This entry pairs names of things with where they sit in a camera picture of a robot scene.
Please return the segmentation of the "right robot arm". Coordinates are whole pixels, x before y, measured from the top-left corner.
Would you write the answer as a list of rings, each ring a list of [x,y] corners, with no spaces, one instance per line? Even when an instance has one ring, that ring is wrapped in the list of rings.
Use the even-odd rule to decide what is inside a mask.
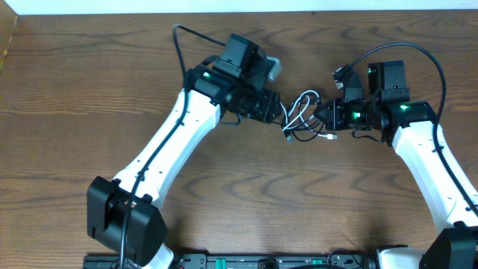
[[[432,215],[437,237],[428,250],[378,247],[362,268],[476,268],[477,191],[454,158],[437,116],[426,101],[411,101],[402,61],[368,66],[370,97],[355,71],[341,67],[333,78],[344,95],[314,110],[329,131],[381,133],[412,173]]]

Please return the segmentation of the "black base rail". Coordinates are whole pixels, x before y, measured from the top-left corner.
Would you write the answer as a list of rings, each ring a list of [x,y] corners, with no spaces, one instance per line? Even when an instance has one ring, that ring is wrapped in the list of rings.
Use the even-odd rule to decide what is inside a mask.
[[[168,265],[154,260],[150,268],[172,269],[263,269],[263,268],[344,268],[377,269],[376,258],[345,249],[317,255],[211,255],[175,253]]]

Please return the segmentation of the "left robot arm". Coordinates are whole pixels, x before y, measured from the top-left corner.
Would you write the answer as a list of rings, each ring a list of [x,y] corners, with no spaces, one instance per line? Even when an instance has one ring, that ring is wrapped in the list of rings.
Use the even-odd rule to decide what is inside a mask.
[[[87,189],[87,234],[118,253],[113,268],[172,264],[160,210],[186,160],[225,112],[262,123],[281,114],[279,94],[266,87],[281,72],[279,59],[236,34],[224,47],[184,74],[170,115],[140,154],[111,180],[98,176]]]

